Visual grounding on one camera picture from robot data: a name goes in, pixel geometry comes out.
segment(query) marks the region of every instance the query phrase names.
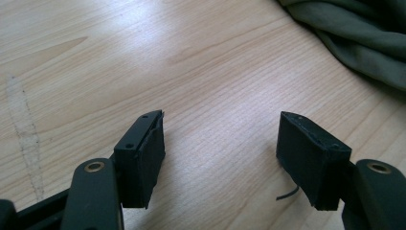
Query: scratch mark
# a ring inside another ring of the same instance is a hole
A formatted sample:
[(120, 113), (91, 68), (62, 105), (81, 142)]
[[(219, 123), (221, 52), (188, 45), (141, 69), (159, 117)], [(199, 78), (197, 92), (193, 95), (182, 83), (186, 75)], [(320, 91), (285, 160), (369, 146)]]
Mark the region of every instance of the scratch mark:
[(23, 85), (17, 77), (10, 74), (7, 80), (7, 96), (9, 112), (19, 138), (21, 153), (34, 187), (36, 200), (40, 201), (44, 197), (44, 187), (40, 167), (39, 137), (36, 134)]

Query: black plastic part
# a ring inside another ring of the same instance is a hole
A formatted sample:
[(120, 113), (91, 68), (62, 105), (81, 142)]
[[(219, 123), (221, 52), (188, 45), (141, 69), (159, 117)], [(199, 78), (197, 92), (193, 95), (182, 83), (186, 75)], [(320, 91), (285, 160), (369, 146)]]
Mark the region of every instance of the black plastic part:
[(82, 163), (75, 170), (60, 229), (123, 228), (112, 161), (97, 158)]
[(353, 181), (371, 229), (406, 229), (406, 178), (397, 168), (360, 160)]
[(349, 162), (341, 177), (340, 194), (346, 203), (341, 217), (346, 230), (368, 230), (371, 227), (353, 181), (355, 172), (355, 165)]
[(14, 204), (6, 199), (0, 199), (0, 229), (17, 229), (17, 213)]
[(282, 112), (277, 157), (317, 210), (337, 210), (351, 148), (306, 117)]
[(44, 199), (18, 212), (20, 229), (58, 229), (69, 190)]
[(149, 112), (127, 131), (111, 159), (119, 176), (120, 199), (125, 208), (147, 208), (165, 158), (161, 110)]

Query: gray cloth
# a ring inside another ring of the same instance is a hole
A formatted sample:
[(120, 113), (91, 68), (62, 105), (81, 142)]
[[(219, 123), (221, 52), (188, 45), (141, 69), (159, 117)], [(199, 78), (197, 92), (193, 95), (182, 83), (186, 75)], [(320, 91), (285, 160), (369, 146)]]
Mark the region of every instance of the gray cloth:
[(406, 0), (279, 0), (345, 65), (406, 91)]

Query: light wood surface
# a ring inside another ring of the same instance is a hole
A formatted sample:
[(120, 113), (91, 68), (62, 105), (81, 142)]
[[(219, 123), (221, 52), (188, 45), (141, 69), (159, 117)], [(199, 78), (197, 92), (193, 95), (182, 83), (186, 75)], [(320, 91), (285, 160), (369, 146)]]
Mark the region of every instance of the light wood surface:
[(275, 157), (281, 111), (406, 173), (406, 97), (355, 75), (276, 1), (0, 3), (0, 196), (21, 210), (163, 109), (167, 157), (126, 229), (344, 229)]

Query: screw hole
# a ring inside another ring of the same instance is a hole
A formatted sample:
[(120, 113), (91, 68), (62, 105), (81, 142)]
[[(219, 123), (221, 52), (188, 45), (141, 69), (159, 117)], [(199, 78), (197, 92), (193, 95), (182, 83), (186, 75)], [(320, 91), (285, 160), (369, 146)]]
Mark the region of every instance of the screw hole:
[(85, 166), (84, 170), (88, 173), (93, 173), (101, 170), (102, 168), (104, 168), (104, 163), (102, 161), (96, 161)]
[(368, 164), (368, 167), (372, 171), (375, 171), (377, 173), (382, 173), (382, 174), (390, 174), (391, 173), (391, 170), (388, 167), (386, 167), (386, 166), (384, 166), (382, 164), (379, 164), (379, 163), (370, 163), (370, 164)]

